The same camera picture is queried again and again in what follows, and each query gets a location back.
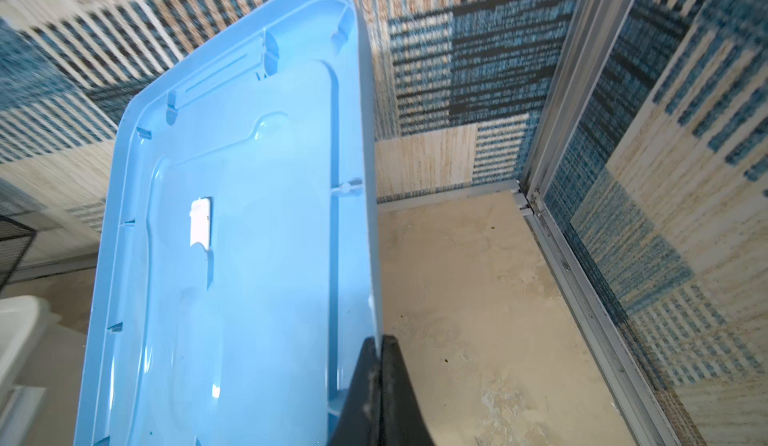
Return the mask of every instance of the wall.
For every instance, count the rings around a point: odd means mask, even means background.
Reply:
[[[0,0],[0,214],[95,251],[133,95],[265,0]],[[380,202],[517,178],[576,0],[356,0]]]
[[[768,438],[766,39],[635,0],[544,197],[685,445]]]

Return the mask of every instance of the baseboard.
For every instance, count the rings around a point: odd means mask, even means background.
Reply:
[[[378,213],[383,214],[385,212],[408,210],[418,206],[426,206],[427,204],[437,204],[439,202],[462,200],[464,198],[483,196],[485,194],[492,194],[499,191],[517,191],[519,189],[520,188],[518,186],[518,182],[515,180],[489,182],[488,184],[470,186],[469,188],[461,188],[460,190],[435,192],[433,194],[408,198],[407,200],[382,202],[379,204]]]
[[[76,256],[74,258],[62,259],[54,262],[47,262],[41,265],[27,266],[16,269],[7,284],[12,282],[30,281],[32,279],[56,276],[66,272],[82,271],[83,269],[92,269],[96,267],[98,253]]]

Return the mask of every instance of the metal door frame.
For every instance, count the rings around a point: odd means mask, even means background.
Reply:
[[[531,209],[521,211],[635,441],[673,446],[680,440],[544,203],[633,2],[579,0],[523,169],[520,186]]]

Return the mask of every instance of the black plastic object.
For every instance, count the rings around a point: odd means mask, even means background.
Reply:
[[[328,445],[434,446],[394,336],[384,336],[380,360],[373,338],[362,344],[350,391]]]
[[[34,230],[5,216],[0,216],[0,290],[32,244]]]

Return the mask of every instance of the patterned wallpaper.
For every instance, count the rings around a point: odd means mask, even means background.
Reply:
[[[768,440],[766,40],[635,0],[544,198],[684,445]]]
[[[266,0],[0,0],[0,214],[25,262],[98,248],[133,95]],[[522,172],[576,0],[356,0],[379,202]]]

